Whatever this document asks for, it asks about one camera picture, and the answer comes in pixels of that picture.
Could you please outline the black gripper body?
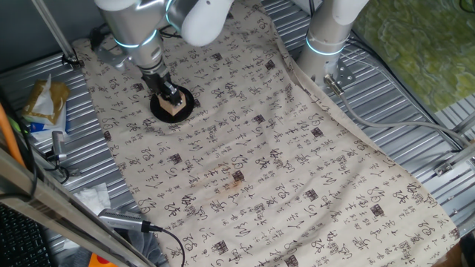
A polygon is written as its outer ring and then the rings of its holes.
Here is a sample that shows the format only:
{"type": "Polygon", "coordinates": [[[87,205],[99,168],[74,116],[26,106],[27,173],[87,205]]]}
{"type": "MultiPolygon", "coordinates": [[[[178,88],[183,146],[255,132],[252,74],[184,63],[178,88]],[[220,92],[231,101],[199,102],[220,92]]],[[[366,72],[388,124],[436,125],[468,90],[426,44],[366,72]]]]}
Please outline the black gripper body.
{"type": "Polygon", "coordinates": [[[143,81],[154,93],[173,93],[167,68],[155,71],[141,69],[141,72],[143,81]]]}

